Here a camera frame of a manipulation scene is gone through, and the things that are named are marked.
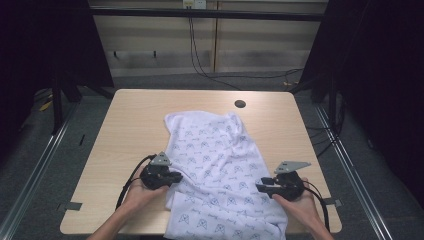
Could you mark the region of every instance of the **round black hole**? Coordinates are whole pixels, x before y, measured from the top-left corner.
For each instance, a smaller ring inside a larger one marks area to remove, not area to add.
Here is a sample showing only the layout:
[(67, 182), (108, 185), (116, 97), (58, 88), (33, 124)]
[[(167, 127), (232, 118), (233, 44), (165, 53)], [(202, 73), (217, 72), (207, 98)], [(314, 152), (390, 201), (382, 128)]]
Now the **round black hole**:
[(245, 102), (245, 101), (243, 101), (243, 100), (237, 100), (237, 101), (234, 103), (234, 105), (236, 105), (236, 107), (238, 107), (238, 108), (244, 108), (244, 107), (246, 107), (246, 102)]

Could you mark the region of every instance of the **black wire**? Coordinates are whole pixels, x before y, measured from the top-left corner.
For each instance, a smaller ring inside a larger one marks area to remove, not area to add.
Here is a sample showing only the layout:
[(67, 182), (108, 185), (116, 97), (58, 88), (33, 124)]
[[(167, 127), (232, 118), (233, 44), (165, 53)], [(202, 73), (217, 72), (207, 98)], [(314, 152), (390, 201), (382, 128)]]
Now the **black wire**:
[(326, 127), (308, 127), (305, 126), (306, 129), (311, 129), (311, 130), (328, 130), (330, 128), (326, 128)]
[(126, 183), (125, 183), (125, 185), (122, 187), (122, 191), (121, 191), (121, 194), (119, 195), (118, 202), (116, 203), (115, 210), (116, 210), (116, 209), (118, 209), (118, 208), (121, 206), (122, 201), (124, 200), (125, 193), (127, 193), (127, 190), (128, 190), (128, 188), (130, 187), (131, 183), (132, 183), (134, 180), (136, 180), (136, 179), (140, 179), (140, 178), (132, 179), (132, 178), (133, 178), (133, 176), (134, 176), (134, 174), (135, 174), (135, 173), (137, 172), (137, 170), (140, 168), (140, 166), (141, 166), (141, 165), (142, 165), (142, 164), (143, 164), (143, 163), (144, 163), (147, 159), (152, 160), (152, 159), (154, 159), (155, 157), (156, 157), (156, 154), (149, 155), (149, 156), (145, 157), (143, 160), (141, 160), (139, 164), (137, 164), (137, 166), (135, 167), (135, 169), (134, 169), (134, 170), (133, 170), (133, 172), (131, 173), (130, 178), (128, 178), (127, 182), (126, 182)]
[(329, 149), (331, 147), (331, 145), (334, 143), (334, 141), (330, 142), (330, 144), (327, 145), (327, 147), (324, 148), (324, 150), (322, 150), (320, 153), (317, 154), (317, 158), (321, 157), (321, 155), (327, 151), (327, 149)]
[(319, 136), (319, 135), (321, 135), (321, 134), (323, 134), (323, 133), (325, 133), (325, 130), (321, 130), (321, 131), (319, 131), (318, 133), (315, 133), (314, 135), (309, 136), (309, 138), (310, 138), (310, 139), (312, 139), (312, 138), (317, 137), (317, 136)]
[[(287, 76), (290, 74), (294, 74), (298, 71), (303, 70), (303, 68), (297, 68), (297, 69), (290, 69), (288, 71), (286, 71), (284, 74), (279, 74), (279, 75), (274, 75), (274, 76), (247, 76), (247, 75), (220, 75), (220, 76), (210, 76), (208, 75), (202, 68), (202, 65), (200, 64), (200, 59), (197, 53), (197, 45), (196, 45), (196, 40), (195, 40), (195, 36), (194, 36), (194, 25), (193, 25), (193, 19), (189, 18), (189, 25), (190, 25), (190, 53), (191, 53), (191, 63), (193, 65), (194, 70), (196, 71), (197, 74), (199, 74), (202, 77), (206, 77), (212, 81), (215, 82), (219, 82), (222, 84), (225, 84), (229, 87), (235, 88), (237, 90), (241, 90), (240, 88), (231, 85), (229, 83), (223, 82), (223, 81), (219, 81), (217, 80), (217, 78), (256, 78), (256, 79), (270, 79), (270, 78), (280, 78), (280, 77), (284, 77), (286, 79), (286, 89), (285, 91), (288, 90), (288, 79)], [(194, 57), (193, 57), (193, 47), (194, 47), (194, 53), (196, 55), (196, 59), (197, 59), (197, 63), (199, 65), (200, 71), (197, 69), (196, 64), (194, 63)]]
[(317, 187), (315, 187), (315, 185), (314, 184), (312, 184), (312, 183), (310, 183), (310, 182), (308, 182), (308, 181), (305, 181), (305, 180), (302, 180), (302, 182), (304, 182), (304, 183), (307, 183), (307, 184), (309, 184), (309, 185), (311, 185), (316, 191), (317, 191), (317, 193), (318, 193), (318, 195), (320, 196), (320, 198), (322, 198), (322, 195), (321, 195), (321, 193), (319, 192), (319, 190), (318, 190), (318, 188)]
[(324, 140), (321, 140), (320, 142), (313, 143), (313, 144), (312, 144), (312, 146), (316, 146), (316, 145), (319, 145), (319, 144), (325, 143), (325, 142), (327, 142), (328, 140), (330, 140), (330, 139), (326, 138), (326, 139), (324, 139)]
[(312, 193), (318, 200), (319, 203), (321, 204), (322, 207), (322, 212), (324, 213), (324, 224), (325, 227), (327, 228), (327, 230), (330, 232), (330, 222), (328, 219), (328, 210), (327, 210), (327, 204), (325, 203), (324, 199), (322, 199), (322, 197), (320, 197), (316, 192), (314, 192), (312, 189), (309, 189), (307, 187), (304, 188), (306, 191)]
[[(206, 72), (202, 68), (202, 65), (200, 64), (199, 55), (197, 54), (197, 46), (196, 46), (196, 41), (195, 41), (195, 37), (194, 37), (193, 19), (192, 18), (189, 18), (188, 21), (189, 21), (189, 25), (190, 25), (190, 53), (191, 53), (190, 55), (191, 55), (191, 63), (193, 64), (193, 68), (194, 68), (194, 70), (196, 70), (197, 74), (199, 74), (200, 76), (206, 77), (206, 78), (208, 78), (208, 79), (210, 79), (210, 80), (212, 80), (214, 82), (225, 84), (225, 85), (227, 85), (229, 87), (232, 87), (234, 89), (237, 89), (237, 90), (241, 91), (240, 88), (238, 88), (238, 87), (236, 87), (234, 85), (231, 85), (231, 84), (226, 83), (226, 82), (223, 82), (223, 81), (216, 80), (215, 78), (210, 77), (210, 76), (208, 76), (206, 74)], [(197, 69), (196, 65), (194, 64), (193, 46), (194, 46), (194, 51), (195, 51), (196, 58), (197, 58), (197, 63), (199, 65), (200, 70), (202, 71), (201, 73), (199, 72), (199, 70)]]
[(336, 129), (336, 135), (340, 136), (341, 132), (342, 132), (342, 128), (343, 128), (343, 123), (344, 123), (344, 119), (345, 119), (345, 109), (346, 109), (346, 102), (342, 96), (342, 102), (340, 105), (340, 109), (339, 109), (339, 113), (337, 114), (338, 116), (338, 123), (337, 123), (337, 129)]

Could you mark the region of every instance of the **white cloth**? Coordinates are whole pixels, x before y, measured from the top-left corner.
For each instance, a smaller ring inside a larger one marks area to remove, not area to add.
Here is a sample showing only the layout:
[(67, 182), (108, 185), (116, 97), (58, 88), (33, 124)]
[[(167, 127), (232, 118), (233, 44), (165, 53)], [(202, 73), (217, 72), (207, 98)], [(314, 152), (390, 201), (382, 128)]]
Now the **white cloth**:
[(166, 154), (183, 180), (166, 196), (169, 239), (285, 239), (287, 216), (255, 183), (269, 177), (235, 113), (189, 111), (165, 117)]

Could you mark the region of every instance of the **aluminum rail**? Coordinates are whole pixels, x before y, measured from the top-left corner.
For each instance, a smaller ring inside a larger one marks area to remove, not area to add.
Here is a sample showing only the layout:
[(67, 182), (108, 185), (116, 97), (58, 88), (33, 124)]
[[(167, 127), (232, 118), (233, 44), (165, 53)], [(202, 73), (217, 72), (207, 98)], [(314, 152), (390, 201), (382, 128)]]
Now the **aluminum rail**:
[(342, 164), (346, 175), (350, 180), (350, 183), (352, 184), (353, 190), (355, 191), (356, 196), (361, 202), (365, 214), (367, 215), (378, 239), (392, 240), (393, 237), (390, 234), (389, 228), (387, 227), (384, 218), (375, 206), (374, 201), (372, 200), (365, 185), (363, 184), (361, 177), (356, 171), (355, 165), (347, 154), (347, 151), (343, 146), (342, 142), (339, 140), (338, 137), (336, 137), (336, 135), (331, 130), (330, 124), (328, 122), (329, 119), (327, 113), (325, 112), (322, 106), (317, 105), (315, 109), (318, 113), (321, 123), (325, 128), (327, 128), (327, 134), (331, 142), (333, 142), (333, 148), (339, 157), (340, 163)]
[(59, 8), (49, 7), (40, 9), (41, 13), (50, 14), (90, 14), (97, 16), (139, 16), (139, 17), (181, 17), (181, 18), (221, 18), (221, 19), (256, 19), (256, 20), (285, 20), (321, 22), (324, 14), (318, 13), (281, 13), (281, 12), (252, 12), (203, 9), (166, 9), (166, 8), (128, 8), (102, 7), (90, 8)]
[(65, 119), (62, 127), (58, 130), (56, 135), (52, 135), (50, 140), (44, 149), (43, 154), (38, 160), (31, 176), (26, 182), (24, 188), (16, 199), (15, 203), (7, 213), (2, 225), (0, 226), (0, 240), (10, 240), (18, 228), (31, 200), (40, 185), (40, 182), (47, 171), (47, 168), (58, 148), (63, 136), (68, 128), (69, 121), (74, 115), (78, 103), (74, 103), (69, 110), (67, 118)]

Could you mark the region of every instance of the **person's left hand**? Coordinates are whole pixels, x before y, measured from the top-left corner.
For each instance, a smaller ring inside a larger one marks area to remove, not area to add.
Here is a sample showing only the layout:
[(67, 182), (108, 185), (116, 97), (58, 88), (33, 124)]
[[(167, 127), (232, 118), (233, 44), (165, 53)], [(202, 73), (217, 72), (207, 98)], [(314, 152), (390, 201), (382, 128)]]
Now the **person's left hand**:
[[(144, 167), (140, 167), (132, 179), (138, 178), (143, 169)], [(156, 190), (150, 190), (143, 185), (141, 179), (136, 179), (128, 188), (127, 195), (125, 196), (125, 200), (121, 207), (129, 208), (131, 212), (136, 213), (146, 206), (146, 204), (152, 199), (165, 193), (168, 189), (168, 186), (162, 186)]]

